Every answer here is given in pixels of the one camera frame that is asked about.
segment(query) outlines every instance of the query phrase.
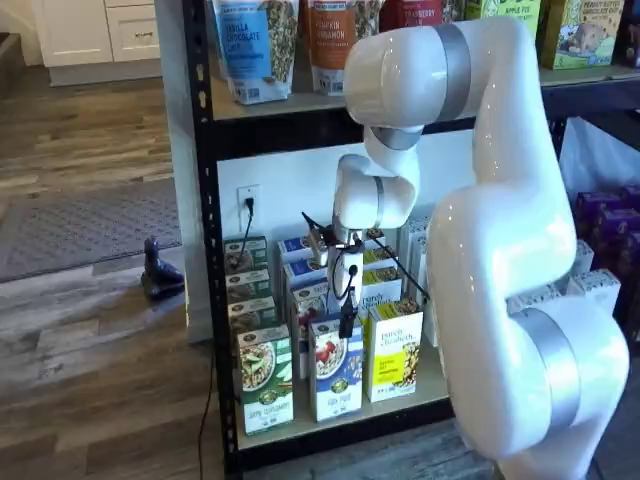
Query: black shelf frame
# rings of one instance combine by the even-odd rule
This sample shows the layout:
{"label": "black shelf frame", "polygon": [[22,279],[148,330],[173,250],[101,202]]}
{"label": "black shelf frame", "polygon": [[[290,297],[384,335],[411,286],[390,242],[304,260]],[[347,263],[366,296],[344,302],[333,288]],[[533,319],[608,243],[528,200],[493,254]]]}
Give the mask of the black shelf frame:
{"label": "black shelf frame", "polygon": [[[228,478],[241,476],[245,471],[262,466],[452,418],[454,412],[451,403],[444,399],[294,439],[238,449],[216,164],[267,153],[360,143],[362,126],[353,122],[344,108],[216,121],[211,98],[204,2],[182,0],[182,9],[209,297],[215,332],[216,382],[225,474]],[[640,80],[630,78],[543,87],[542,97],[559,154],[568,117],[640,109]],[[436,123],[426,126],[423,134],[467,130],[473,128],[474,123],[474,118]]]}

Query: white wall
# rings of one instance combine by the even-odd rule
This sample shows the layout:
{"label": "white wall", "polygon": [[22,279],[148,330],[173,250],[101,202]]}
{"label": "white wall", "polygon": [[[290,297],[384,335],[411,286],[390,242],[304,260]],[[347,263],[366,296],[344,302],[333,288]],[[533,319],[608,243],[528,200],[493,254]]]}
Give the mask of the white wall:
{"label": "white wall", "polygon": [[27,65],[42,64],[31,0],[0,0],[0,32],[19,33]]}
{"label": "white wall", "polygon": [[[418,144],[421,190],[414,212],[430,209],[448,192],[475,180],[471,168],[471,131],[425,135]],[[218,164],[223,236],[242,236],[236,189],[261,185],[261,229],[268,240],[304,233],[304,211],[329,221],[338,159],[345,153],[365,154],[362,144],[229,160]]]}

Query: plug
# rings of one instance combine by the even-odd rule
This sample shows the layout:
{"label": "plug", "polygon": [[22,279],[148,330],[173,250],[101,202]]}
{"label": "plug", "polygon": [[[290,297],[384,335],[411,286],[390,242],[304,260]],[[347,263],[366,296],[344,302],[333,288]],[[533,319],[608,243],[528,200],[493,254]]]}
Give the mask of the plug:
{"label": "plug", "polygon": [[253,197],[247,197],[244,199],[244,206],[249,209],[249,218],[253,217]]}

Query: black object on floor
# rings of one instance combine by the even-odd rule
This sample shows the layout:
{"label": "black object on floor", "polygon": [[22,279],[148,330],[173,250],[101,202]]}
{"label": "black object on floor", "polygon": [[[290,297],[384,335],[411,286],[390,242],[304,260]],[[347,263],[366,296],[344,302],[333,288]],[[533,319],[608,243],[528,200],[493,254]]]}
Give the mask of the black object on floor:
{"label": "black object on floor", "polygon": [[160,259],[159,250],[155,237],[145,240],[144,272],[140,281],[150,300],[171,297],[184,290],[184,275],[176,267]]}

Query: metal shelf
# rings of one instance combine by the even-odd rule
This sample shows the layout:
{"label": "metal shelf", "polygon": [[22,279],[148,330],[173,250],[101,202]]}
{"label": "metal shelf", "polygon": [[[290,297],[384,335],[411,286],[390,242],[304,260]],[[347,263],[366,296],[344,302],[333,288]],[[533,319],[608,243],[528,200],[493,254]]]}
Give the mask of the metal shelf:
{"label": "metal shelf", "polygon": [[[423,381],[422,387],[419,383],[418,388],[425,390],[416,396],[389,401],[391,403],[369,404],[358,415],[320,426],[298,408],[298,423],[264,433],[262,437],[244,436],[242,418],[236,413],[233,394],[216,162],[360,143],[362,127],[351,120],[341,98],[311,93],[308,77],[307,86],[304,86],[305,73],[300,72],[300,66],[304,66],[302,62],[296,74],[294,94],[289,100],[252,107],[236,105],[231,101],[224,82],[216,76],[217,62],[210,59],[205,0],[182,0],[182,17],[187,57],[185,75],[188,75],[193,142],[198,163],[227,475],[451,418],[452,406],[443,395],[446,384],[439,373],[439,361],[436,362],[434,357],[430,362],[424,362],[423,367],[431,365],[437,368],[438,375],[433,375],[431,382]],[[640,109],[640,72],[624,67],[563,72],[541,70],[541,83],[557,149],[560,148],[568,116]],[[474,121],[474,118],[465,118],[437,123],[425,127],[424,133],[469,129],[473,128]],[[304,396],[298,397],[304,402]]]}

